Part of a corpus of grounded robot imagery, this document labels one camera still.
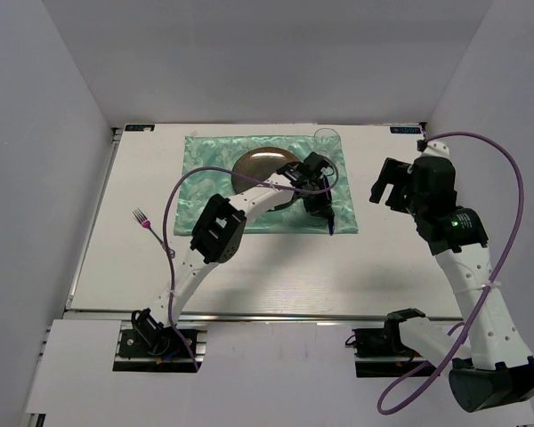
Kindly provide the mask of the clear glass cup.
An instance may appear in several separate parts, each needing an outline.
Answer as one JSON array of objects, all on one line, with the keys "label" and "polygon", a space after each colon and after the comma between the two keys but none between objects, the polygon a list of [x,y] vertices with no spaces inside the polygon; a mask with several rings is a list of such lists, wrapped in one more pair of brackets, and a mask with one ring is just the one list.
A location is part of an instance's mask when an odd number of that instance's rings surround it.
[{"label": "clear glass cup", "polygon": [[341,137],[331,127],[317,129],[313,134],[313,139],[320,147],[320,153],[324,153],[327,157],[334,156],[335,152],[341,147]]}]

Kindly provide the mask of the brown ceramic plate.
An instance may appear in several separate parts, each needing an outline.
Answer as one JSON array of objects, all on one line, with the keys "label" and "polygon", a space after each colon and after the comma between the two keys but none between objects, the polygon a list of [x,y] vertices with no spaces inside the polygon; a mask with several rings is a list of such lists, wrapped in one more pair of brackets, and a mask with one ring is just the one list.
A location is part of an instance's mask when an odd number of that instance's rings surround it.
[{"label": "brown ceramic plate", "polygon": [[[252,149],[242,155],[232,167],[232,171],[259,181],[265,181],[283,165],[297,162],[300,162],[299,158],[286,149],[261,147]],[[241,193],[254,186],[252,182],[243,180],[235,175],[231,176],[231,184],[236,193]],[[277,205],[271,211],[286,209],[294,202],[294,200],[291,200],[285,204]]]}]

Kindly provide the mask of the purple knife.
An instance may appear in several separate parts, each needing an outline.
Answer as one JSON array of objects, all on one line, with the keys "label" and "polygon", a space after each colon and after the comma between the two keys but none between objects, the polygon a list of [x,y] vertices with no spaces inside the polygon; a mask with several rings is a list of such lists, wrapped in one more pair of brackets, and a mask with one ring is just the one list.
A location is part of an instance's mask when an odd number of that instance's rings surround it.
[{"label": "purple knife", "polygon": [[333,236],[335,233],[335,213],[332,207],[332,194],[328,190],[325,193],[321,194],[321,208],[320,214],[328,222],[328,233],[330,236]]}]

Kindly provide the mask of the green satin cloth napkin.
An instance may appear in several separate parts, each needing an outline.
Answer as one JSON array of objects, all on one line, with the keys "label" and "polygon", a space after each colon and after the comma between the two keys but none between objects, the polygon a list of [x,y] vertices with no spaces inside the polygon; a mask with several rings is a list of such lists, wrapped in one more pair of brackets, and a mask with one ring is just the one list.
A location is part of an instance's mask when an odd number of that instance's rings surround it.
[{"label": "green satin cloth napkin", "polygon": [[[201,166],[231,169],[236,161],[252,149],[276,147],[286,149],[299,159],[311,152],[320,153],[313,136],[309,135],[250,135],[250,136],[187,136],[184,144],[182,171],[187,173]],[[356,234],[359,231],[350,191],[344,153],[341,147],[328,157],[337,166],[339,180],[332,189],[336,234]],[[227,173],[205,171],[187,178],[179,190],[174,221],[174,234],[188,236],[201,215],[208,199],[214,194],[232,196],[235,191]],[[305,212],[303,202],[262,214],[246,226],[247,234],[327,234],[328,223]]]}]

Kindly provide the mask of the ornate iridescent fork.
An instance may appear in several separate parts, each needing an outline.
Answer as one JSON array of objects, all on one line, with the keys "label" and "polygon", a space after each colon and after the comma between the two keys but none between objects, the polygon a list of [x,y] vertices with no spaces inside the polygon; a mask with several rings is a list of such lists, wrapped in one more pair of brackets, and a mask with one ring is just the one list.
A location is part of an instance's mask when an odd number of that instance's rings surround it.
[{"label": "ornate iridescent fork", "polygon": [[133,210],[134,219],[145,229],[147,230],[159,243],[163,250],[166,250],[166,245],[164,240],[158,235],[158,233],[152,228],[150,219],[141,209]]}]

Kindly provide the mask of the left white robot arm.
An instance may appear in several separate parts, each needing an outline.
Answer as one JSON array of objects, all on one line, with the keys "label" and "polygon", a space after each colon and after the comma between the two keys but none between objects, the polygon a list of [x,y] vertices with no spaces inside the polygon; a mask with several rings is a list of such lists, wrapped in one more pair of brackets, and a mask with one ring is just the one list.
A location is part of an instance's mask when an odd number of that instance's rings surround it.
[{"label": "left white robot arm", "polygon": [[[191,232],[184,256],[174,264],[167,237],[170,208],[182,184],[199,172],[213,171],[236,176],[252,187],[233,196],[214,194],[207,201]],[[218,166],[202,166],[187,172],[174,186],[165,206],[161,245],[170,269],[170,281],[148,308],[132,315],[133,330],[140,345],[151,356],[163,356],[174,347],[171,333],[191,351],[177,322],[188,300],[206,276],[229,261],[239,250],[247,224],[275,207],[303,200],[305,211],[328,222],[328,232],[335,232],[331,190],[337,185],[339,171],[327,157],[315,152],[303,161],[286,163],[263,180],[251,178]]]}]

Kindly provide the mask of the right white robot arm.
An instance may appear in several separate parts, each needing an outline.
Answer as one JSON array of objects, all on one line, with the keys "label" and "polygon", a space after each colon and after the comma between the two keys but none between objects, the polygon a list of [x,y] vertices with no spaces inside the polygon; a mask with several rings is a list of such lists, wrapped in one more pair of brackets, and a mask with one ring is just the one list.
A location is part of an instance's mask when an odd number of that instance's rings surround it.
[{"label": "right white robot arm", "polygon": [[421,156],[411,164],[388,158],[369,200],[379,203],[390,187],[386,205],[413,218],[449,281],[465,322],[461,334],[453,338],[421,310],[409,308],[389,313],[380,329],[354,330],[351,345],[362,358],[426,359],[472,413],[532,398],[534,356],[490,277],[489,240],[479,215],[457,204],[455,179],[445,157]]}]

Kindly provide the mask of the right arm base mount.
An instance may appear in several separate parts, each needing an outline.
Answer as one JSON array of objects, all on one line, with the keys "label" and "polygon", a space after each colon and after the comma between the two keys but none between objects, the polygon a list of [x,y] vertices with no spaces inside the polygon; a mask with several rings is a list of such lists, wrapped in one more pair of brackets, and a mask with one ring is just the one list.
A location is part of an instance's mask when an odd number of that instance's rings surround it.
[{"label": "right arm base mount", "polygon": [[394,350],[381,328],[353,329],[344,345],[354,352],[357,378],[397,378],[425,362],[414,350]]}]

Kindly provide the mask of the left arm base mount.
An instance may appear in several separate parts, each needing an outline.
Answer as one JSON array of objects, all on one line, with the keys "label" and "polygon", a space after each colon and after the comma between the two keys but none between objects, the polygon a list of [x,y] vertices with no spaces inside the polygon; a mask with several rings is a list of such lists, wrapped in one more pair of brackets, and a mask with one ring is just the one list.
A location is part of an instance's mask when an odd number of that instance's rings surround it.
[{"label": "left arm base mount", "polygon": [[184,343],[172,330],[167,329],[164,341],[156,350],[151,350],[147,343],[131,326],[122,328],[114,357],[112,370],[127,373],[180,373],[195,374],[201,367],[206,351],[206,332],[197,329],[181,329],[194,358],[191,357]]}]

